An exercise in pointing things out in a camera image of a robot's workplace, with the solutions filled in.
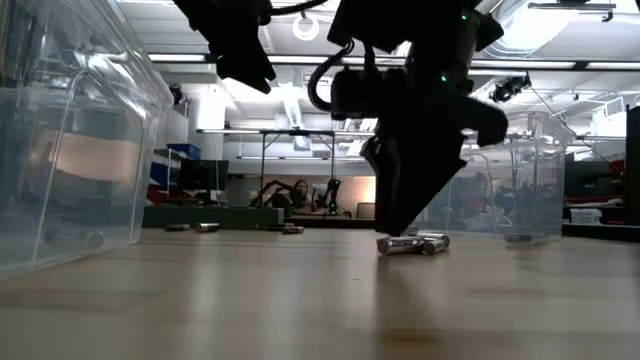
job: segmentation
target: plastic storage container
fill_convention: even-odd
[[[173,100],[115,0],[3,0],[0,21],[0,278],[137,241]]]
[[[565,151],[575,134],[546,113],[512,115],[510,121],[504,145],[462,151],[468,165],[413,229],[521,243],[560,238]]]

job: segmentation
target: table surface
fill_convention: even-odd
[[[640,247],[452,238],[379,257],[368,230],[143,231],[0,283],[2,359],[633,359]]]

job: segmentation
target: clear plastic bin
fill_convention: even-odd
[[[115,0],[0,1],[0,278],[137,241],[172,104]]]
[[[506,144],[462,151],[468,165],[418,216],[414,230],[514,243],[560,238],[565,151],[575,134],[546,113],[510,121]]]

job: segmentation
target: ceiling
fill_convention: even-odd
[[[503,11],[509,2],[505,0],[496,14]],[[573,13],[571,20],[563,26],[550,41],[526,54],[534,59],[573,59],[573,60],[640,60],[640,15],[630,11],[626,2],[619,0],[620,10],[614,11],[614,19],[602,22],[603,12]],[[149,53],[207,53],[207,42],[197,32],[191,31],[187,19],[180,10],[165,0],[119,0],[120,6]],[[298,3],[300,0],[273,0],[274,6]],[[259,38],[268,54],[277,55],[327,55],[339,48],[325,40],[331,25],[330,19],[338,1],[330,1],[324,8],[311,12],[319,23],[318,36],[311,41],[298,39],[292,30],[296,16],[274,18],[271,24],[262,27]],[[488,12],[499,0],[485,0],[478,9]],[[305,21],[300,26],[305,30]],[[536,34],[545,29],[544,21],[533,21],[529,28],[507,31],[524,31],[522,36]],[[361,54],[356,49],[354,54]],[[477,58],[495,56],[495,51],[477,54]],[[274,89],[272,94],[264,95],[232,80],[221,81],[215,76],[215,65],[209,64],[156,64],[167,82],[183,84],[183,90],[191,97],[204,97],[211,91],[212,84],[221,87],[228,95],[227,119],[240,121],[245,119],[273,120],[274,114],[284,112],[282,92]],[[291,66],[276,66],[276,72],[290,71]],[[313,67],[296,67],[303,75],[313,71]],[[531,72],[533,88],[518,95],[504,106],[507,113],[522,111],[556,112],[576,124],[590,118],[589,111],[602,106],[602,103],[618,96],[633,97],[640,94],[640,72]],[[327,74],[328,82],[332,73]],[[480,99],[488,97],[487,89],[501,78],[474,77],[476,92]],[[328,94],[328,87],[321,88],[321,95]],[[300,108],[303,113],[317,112],[301,90]]]

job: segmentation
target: computer monitor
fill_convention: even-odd
[[[225,190],[229,161],[226,160],[183,160],[178,175],[180,190],[206,190],[211,199],[212,190]]]

